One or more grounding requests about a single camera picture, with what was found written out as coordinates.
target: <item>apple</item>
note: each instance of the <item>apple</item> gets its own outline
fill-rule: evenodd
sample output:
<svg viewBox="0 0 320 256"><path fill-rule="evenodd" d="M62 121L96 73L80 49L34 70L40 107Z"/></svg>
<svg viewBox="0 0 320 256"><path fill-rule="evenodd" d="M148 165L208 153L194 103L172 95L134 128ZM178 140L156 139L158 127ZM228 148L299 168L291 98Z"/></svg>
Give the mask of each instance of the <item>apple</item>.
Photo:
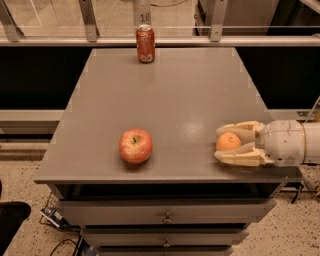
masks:
<svg viewBox="0 0 320 256"><path fill-rule="evenodd" d="M148 132L142 129L130 129L122 134L119 141L121 157L132 164L146 161L153 148L152 139Z"/></svg>

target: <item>metal frame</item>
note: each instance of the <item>metal frame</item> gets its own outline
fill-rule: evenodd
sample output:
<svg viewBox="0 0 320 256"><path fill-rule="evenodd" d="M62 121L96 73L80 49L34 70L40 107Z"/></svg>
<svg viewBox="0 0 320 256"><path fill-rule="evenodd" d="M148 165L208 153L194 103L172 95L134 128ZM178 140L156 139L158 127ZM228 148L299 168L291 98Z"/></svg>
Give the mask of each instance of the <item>metal frame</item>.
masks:
<svg viewBox="0 0 320 256"><path fill-rule="evenodd" d="M91 0L79 0L83 23L86 30L86 37L89 42L97 41L99 30L94 16Z"/></svg>
<svg viewBox="0 0 320 256"><path fill-rule="evenodd" d="M22 38L23 32L12 18L4 0L0 0L0 21L9 41L17 42Z"/></svg>
<svg viewBox="0 0 320 256"><path fill-rule="evenodd" d="M228 0L209 1L209 20L211 18L210 39L219 42L222 36L223 22L226 15Z"/></svg>
<svg viewBox="0 0 320 256"><path fill-rule="evenodd" d="M51 40L22 38L19 42L10 42L0 38L1 46L89 46L89 47L136 47L136 39L98 38L89 41L81 38L51 38ZM212 42L207 37L193 37L190 39L156 39L156 47L237 47L237 46L277 46L277 47L319 47L319 34L313 36L222 36L220 41Z"/></svg>

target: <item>gray cabinet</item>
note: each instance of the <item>gray cabinet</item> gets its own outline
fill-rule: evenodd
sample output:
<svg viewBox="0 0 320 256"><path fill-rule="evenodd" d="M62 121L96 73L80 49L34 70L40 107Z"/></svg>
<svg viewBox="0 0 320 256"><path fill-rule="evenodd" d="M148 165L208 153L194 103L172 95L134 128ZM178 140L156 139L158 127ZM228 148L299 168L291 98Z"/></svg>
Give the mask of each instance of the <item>gray cabinet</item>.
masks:
<svg viewBox="0 0 320 256"><path fill-rule="evenodd" d="M226 256L299 182L297 167L232 167L214 158L227 122L272 121L230 48L94 49L35 181L106 256ZM142 164L119 156L121 134L148 130Z"/></svg>

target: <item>soda can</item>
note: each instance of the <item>soda can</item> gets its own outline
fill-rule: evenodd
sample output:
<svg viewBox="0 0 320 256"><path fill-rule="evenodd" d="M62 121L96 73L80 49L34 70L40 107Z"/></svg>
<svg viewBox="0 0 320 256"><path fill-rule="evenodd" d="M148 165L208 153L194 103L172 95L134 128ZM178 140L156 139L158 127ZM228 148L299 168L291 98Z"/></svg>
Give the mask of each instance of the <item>soda can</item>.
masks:
<svg viewBox="0 0 320 256"><path fill-rule="evenodd" d="M138 59L150 63L155 58L154 31L148 24L140 25L136 33Z"/></svg>

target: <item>black cable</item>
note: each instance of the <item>black cable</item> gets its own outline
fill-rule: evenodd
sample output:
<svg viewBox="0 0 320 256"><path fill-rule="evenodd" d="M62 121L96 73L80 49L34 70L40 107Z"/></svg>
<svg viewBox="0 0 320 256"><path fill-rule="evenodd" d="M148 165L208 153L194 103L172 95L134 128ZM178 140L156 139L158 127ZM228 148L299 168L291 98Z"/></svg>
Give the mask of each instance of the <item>black cable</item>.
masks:
<svg viewBox="0 0 320 256"><path fill-rule="evenodd" d="M175 4L168 4L168 5L158 5L158 4L150 4L151 6L154 6L154 7L172 7L172 6L177 6L177 5L180 5L184 2L188 2L189 0L183 0L179 3L175 3Z"/></svg>
<svg viewBox="0 0 320 256"><path fill-rule="evenodd" d="M65 239L65 240L61 241L60 243L58 243L58 244L56 245L56 247L53 248L52 252L50 253L50 256L53 255L53 253L59 248L59 246L61 246L62 244L66 243L66 242L71 242L71 243L73 243L75 246L77 246L77 244L76 244L75 241L73 241L73 240L71 240L71 239Z"/></svg>

